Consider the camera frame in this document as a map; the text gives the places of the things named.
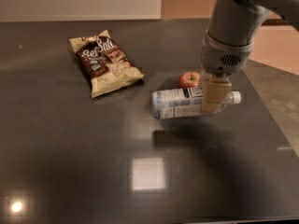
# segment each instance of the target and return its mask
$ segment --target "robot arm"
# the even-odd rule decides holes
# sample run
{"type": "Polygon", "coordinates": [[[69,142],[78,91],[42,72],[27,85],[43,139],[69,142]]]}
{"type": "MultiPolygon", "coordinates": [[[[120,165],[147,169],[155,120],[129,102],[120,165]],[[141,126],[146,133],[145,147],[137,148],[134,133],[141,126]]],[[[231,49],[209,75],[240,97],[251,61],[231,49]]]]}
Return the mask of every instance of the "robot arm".
{"type": "Polygon", "coordinates": [[[217,0],[201,52],[202,111],[215,112],[243,68],[252,39],[271,10],[299,30],[299,0],[217,0]]]}

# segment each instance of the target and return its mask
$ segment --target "dark tabletop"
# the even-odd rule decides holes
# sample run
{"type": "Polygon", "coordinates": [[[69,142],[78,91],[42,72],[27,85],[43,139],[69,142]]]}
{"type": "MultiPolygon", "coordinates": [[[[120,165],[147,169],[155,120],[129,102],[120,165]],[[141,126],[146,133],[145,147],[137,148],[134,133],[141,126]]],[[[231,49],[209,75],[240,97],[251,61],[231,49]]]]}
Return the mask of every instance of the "dark tabletop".
{"type": "Polygon", "coordinates": [[[206,28],[207,20],[0,23],[0,223],[299,217],[299,160],[243,71],[231,78],[240,105],[200,118],[151,114],[154,91],[199,69],[206,28]],[[92,99],[68,38],[105,29],[145,76],[92,99]],[[12,213],[16,201],[23,209],[12,213]]]}

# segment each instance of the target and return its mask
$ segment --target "bottle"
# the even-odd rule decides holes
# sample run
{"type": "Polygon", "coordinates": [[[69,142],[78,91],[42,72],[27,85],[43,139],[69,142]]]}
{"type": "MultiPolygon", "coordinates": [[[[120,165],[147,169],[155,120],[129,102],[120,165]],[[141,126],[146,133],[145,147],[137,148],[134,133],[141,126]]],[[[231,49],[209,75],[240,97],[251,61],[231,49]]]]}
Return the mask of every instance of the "bottle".
{"type": "MultiPolygon", "coordinates": [[[[156,91],[151,95],[153,116],[156,119],[172,119],[206,115],[201,112],[203,92],[199,87],[156,91]]],[[[239,91],[230,91],[213,114],[221,112],[227,105],[240,104],[239,91]]]]}

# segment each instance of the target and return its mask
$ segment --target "white bottle cap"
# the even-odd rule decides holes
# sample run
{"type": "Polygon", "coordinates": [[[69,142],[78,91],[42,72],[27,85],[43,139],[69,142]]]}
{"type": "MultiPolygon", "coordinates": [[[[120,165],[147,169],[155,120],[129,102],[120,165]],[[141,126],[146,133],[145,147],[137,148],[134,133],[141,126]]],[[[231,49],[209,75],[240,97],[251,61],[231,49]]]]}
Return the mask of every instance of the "white bottle cap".
{"type": "Polygon", "coordinates": [[[232,91],[232,94],[234,96],[234,105],[240,104],[242,100],[241,93],[239,91],[232,91]]]}

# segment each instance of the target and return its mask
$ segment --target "red apple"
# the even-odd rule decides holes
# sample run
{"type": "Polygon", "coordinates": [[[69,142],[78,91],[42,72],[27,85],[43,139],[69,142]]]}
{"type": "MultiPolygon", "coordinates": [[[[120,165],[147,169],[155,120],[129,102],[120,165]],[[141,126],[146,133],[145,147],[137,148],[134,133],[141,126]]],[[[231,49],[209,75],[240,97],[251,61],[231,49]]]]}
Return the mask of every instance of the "red apple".
{"type": "Polygon", "coordinates": [[[188,87],[197,87],[199,82],[199,73],[198,72],[185,72],[179,77],[178,87],[179,88],[188,88],[188,87]]]}

